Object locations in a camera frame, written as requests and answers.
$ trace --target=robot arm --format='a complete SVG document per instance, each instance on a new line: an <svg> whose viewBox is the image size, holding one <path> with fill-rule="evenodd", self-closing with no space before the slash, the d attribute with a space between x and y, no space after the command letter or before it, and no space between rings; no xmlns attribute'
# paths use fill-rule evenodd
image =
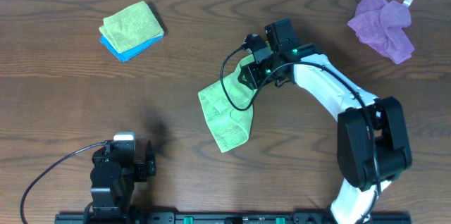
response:
<svg viewBox="0 0 451 224"><path fill-rule="evenodd" d="M287 78L310 92L329 111L338 122L337 158L345 177L330 212L339 224L368 220L379 196L375 193L377 181L382 191L412 164L400 103L393 97L379 99L356 86L314 44L302 46L290 20L273 23L265 30L272 53L262 45L262 38L248 35L245 42L255 62L242 68L238 80L256 89L273 80L279 87L278 83ZM369 113L373 129L382 131L375 139L375 151L364 111ZM377 159L378 178L374 165Z"/></svg>

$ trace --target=wood grain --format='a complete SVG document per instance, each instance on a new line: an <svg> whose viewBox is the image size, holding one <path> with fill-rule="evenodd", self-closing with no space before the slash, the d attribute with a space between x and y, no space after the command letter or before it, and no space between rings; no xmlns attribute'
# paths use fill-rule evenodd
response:
<svg viewBox="0 0 451 224"><path fill-rule="evenodd" d="M313 97L292 85L268 87L254 105L251 139L226 154L197 97L246 34L263 34L286 17L351 80L404 107L414 164L377 210L409 211L415 223L450 222L451 0L414 0L405 32L416 50L398 66L346 25L360 0L144 0L166 36L121 63L99 43L98 27L138 1L0 0L0 223L20 222L22 193L46 167L121 130L151 138L157 150L158 175L135 190L142 208L329 205L342 182L336 124ZM91 155L67 160L36 184L25 204L29 223L53 223L58 212L90 202Z"/></svg>

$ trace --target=purple cloth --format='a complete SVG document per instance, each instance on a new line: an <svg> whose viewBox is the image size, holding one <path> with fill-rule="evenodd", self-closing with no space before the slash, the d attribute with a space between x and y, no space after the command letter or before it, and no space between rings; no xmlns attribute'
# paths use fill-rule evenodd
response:
<svg viewBox="0 0 451 224"><path fill-rule="evenodd" d="M402 31L411 24L409 9L396 1L362 0L347 24L360 42L399 64L412 57L412 43Z"/></svg>

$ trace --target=black cable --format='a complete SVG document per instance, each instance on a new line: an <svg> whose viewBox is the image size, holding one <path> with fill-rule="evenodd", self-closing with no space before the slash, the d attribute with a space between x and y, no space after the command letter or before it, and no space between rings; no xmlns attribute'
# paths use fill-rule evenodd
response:
<svg viewBox="0 0 451 224"><path fill-rule="evenodd" d="M55 162L55 163L52 164L50 167L48 167L44 172L42 172L42 174L39 175L39 176L38 176L38 177L30 184L30 186L28 186L28 188L25 190L25 193L24 193L23 196L22 196L22 201L20 201L20 218L22 219L22 223L23 223L23 224L28 224L27 220L25 219L25 212L24 212L24 210L23 210L23 207L24 207L24 205L25 205L25 198L27 197L28 192L30 192L31 188L33 188L33 186L36 184L36 182L39 181L39 179L41 179L41 178L42 178L43 176L45 176L45 174L47 174L52 168L55 168L58 164L62 163L62 162L65 161L66 159L68 159L68 158L70 158L70 157L72 157L72 156L74 156L74 155L76 155L76 154L79 154L79 153L81 153L81 152L83 152L83 151L86 151L86 150L88 150L88 149L91 149L91 148L93 148L93 147L104 146L104 145L105 145L105 142L100 142L100 143L96 143L96 144L89 145L89 146L84 147L84 148L82 148L82 149L80 149L80 150L77 150L77 151L75 151L75 152L73 152L73 153L71 153L71 154L68 154L67 156L64 156L64 157L61 158L59 161Z"/></svg>
<svg viewBox="0 0 451 224"><path fill-rule="evenodd" d="M366 213L364 213L360 219L358 219L355 224L361 224L365 221L366 217L369 216L369 214L374 210L374 208L376 207L376 202L378 200L378 195L377 195L377 191L374 191L374 196L373 199L371 201L371 205L369 206L368 210L366 210Z"/></svg>
<svg viewBox="0 0 451 224"><path fill-rule="evenodd" d="M89 203L85 207L85 211L83 212L83 224L86 224L89 219L89 210L91 210L91 206L94 204L94 202Z"/></svg>
<svg viewBox="0 0 451 224"><path fill-rule="evenodd" d="M285 66L293 66L293 65L306 65L306 66L313 66L316 68L320 68L323 71L326 71L327 73L329 73L330 75L332 75L335 79L337 79L341 84L343 84L343 86L345 86L350 92L351 94L355 97L355 99L359 102L360 106L362 107L362 111L364 113L364 118L365 118L365 122L366 122L366 126L367 126L367 130L369 131L369 137L371 139L371 143L372 143L372 151L373 151L373 164L374 164L374 173L376 176L376 191L375 191L375 199L373 200L373 203L371 204L371 207L369 210L372 211L372 209L376 206L376 200L377 197L379 195L381 195L382 193L382 188L381 188L381 179L380 179L380 173L379 173L379 165L378 165L378 157L377 157L377 152L376 152L376 138L374 137L374 129L373 129L373 124L371 122L370 119L370 115L368 110L366 109L366 105L363 102L362 98L360 97L359 93L356 92L351 86L349 86L340 76L336 75L332 70L330 70L329 68L323 66L323 65L319 65L317 63L311 63L311 62L304 62L304 61L300 61L300 62L291 62L291 63L286 63L283 64L281 66L278 66L276 69L272 70L267 76L266 78L261 82L261 84L259 85L259 87L257 88L257 91L255 92L254 96L252 97L251 101L249 102L249 104L245 107L245 108L238 108L233 101L230 99L230 97L228 96L228 93L226 91L226 87L224 86L224 82L223 82L223 71L224 71L224 66L226 65L228 59L233 56L234 54L236 54L238 51L244 49L245 44L243 44L240 48L234 50L233 53L231 53L223 62L223 65L221 67L221 73L219 75L219 80L221 81L221 85L223 87L223 91L225 94L225 97L227 97L227 100L230 102L230 104L233 106L233 108L239 110L239 111L246 111L248 110L252 104L254 103L257 95L260 93L261 89L263 88L263 86L265 85L265 83L272 77L272 75L279 69L285 67Z"/></svg>
<svg viewBox="0 0 451 224"><path fill-rule="evenodd" d="M242 46L240 46L240 48L234 50L229 56L227 56L227 58L225 58L225 60L224 60L224 62L223 62L223 65L221 66L221 72L219 73L219 81L221 81L221 86L223 86L223 90L224 90L225 97L227 97L227 100L230 102L230 104L232 104L233 108L235 108L235 109L237 109L237 110L239 110L239 111L246 111L246 110L250 107L250 105L252 105L252 104L250 104L249 107L247 107L247 108L245 108L245 109L238 108L238 107L233 103L232 99L231 99L231 98L228 96L228 94L227 94L226 86L224 86L224 81L223 81L224 76L223 76L223 75L224 75L224 67L226 66L226 63L227 63L227 61L229 60L229 58L231 58L231 57L232 57L233 55L235 55L237 52L246 49L246 46L247 46L246 44L243 44Z"/></svg>

